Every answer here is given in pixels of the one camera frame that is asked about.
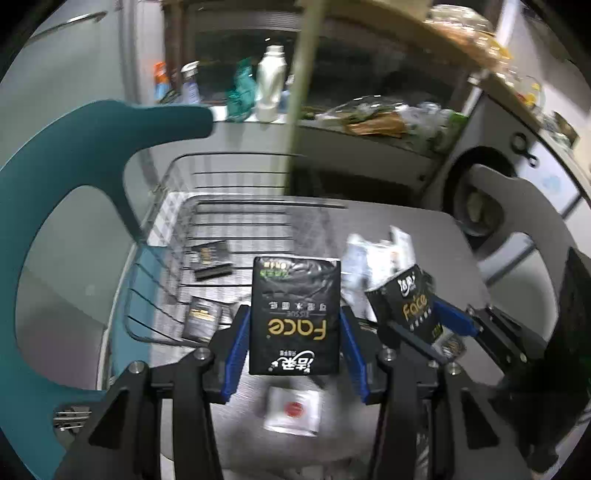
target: wooden shelf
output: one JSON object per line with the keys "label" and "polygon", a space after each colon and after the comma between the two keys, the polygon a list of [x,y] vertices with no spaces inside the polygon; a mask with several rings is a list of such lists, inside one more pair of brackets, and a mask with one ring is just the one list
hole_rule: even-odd
{"label": "wooden shelf", "polygon": [[[332,1],[329,4],[327,16],[358,23],[399,38],[470,72],[479,72],[487,68],[478,59],[464,51],[462,46],[447,38],[436,28],[379,0]],[[541,124],[534,115],[499,77],[490,74],[480,82],[479,87],[494,101],[516,115],[528,128],[534,132],[541,129]]]}

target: screw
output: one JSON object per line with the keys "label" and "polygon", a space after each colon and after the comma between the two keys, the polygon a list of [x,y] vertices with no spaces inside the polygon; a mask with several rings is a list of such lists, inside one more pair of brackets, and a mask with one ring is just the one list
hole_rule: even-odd
{"label": "screw", "polygon": [[133,374],[140,374],[144,371],[146,364],[141,360],[134,360],[129,364],[127,370],[129,370]]}
{"label": "screw", "polygon": [[462,367],[459,364],[452,362],[447,364],[447,371],[450,375],[459,375],[462,373]]}
{"label": "screw", "polygon": [[391,348],[385,348],[379,353],[379,357],[384,362],[392,362],[396,360],[396,352]]}
{"label": "screw", "polygon": [[211,354],[212,354],[211,350],[207,347],[204,347],[204,346],[200,346],[193,351],[193,356],[197,360],[205,360],[205,359],[209,358],[209,355],[211,355]]}

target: red circle label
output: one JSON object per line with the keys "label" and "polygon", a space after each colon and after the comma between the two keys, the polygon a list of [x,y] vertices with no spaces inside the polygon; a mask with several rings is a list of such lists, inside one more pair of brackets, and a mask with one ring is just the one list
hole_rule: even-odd
{"label": "red circle label", "polygon": [[288,417],[299,418],[304,413],[304,406],[296,401],[290,401],[285,404],[285,413]]}

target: window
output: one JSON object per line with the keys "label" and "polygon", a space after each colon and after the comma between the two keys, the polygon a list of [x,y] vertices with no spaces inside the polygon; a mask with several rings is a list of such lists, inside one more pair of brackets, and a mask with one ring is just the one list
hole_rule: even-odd
{"label": "window", "polygon": [[[187,12],[184,63],[198,60],[197,82],[203,101],[225,103],[239,60],[257,64],[270,44],[284,46],[288,72],[300,29],[298,11],[208,9]],[[421,48],[327,18],[320,33],[305,106],[322,112],[364,95],[389,95],[412,105],[425,100],[461,109],[469,91],[467,73]]]}

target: teal chair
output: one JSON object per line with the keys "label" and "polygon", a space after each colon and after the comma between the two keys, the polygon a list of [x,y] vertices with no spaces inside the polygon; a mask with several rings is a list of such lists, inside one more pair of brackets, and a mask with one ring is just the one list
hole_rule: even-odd
{"label": "teal chair", "polygon": [[92,186],[111,199],[141,244],[142,230],[125,194],[125,164],[141,149],[204,138],[212,128],[207,108],[105,100],[56,120],[0,170],[0,429],[35,477],[50,479],[65,453],[53,432],[54,410],[98,401],[104,394],[57,385],[21,357],[15,335],[17,290],[37,232],[68,193]]}

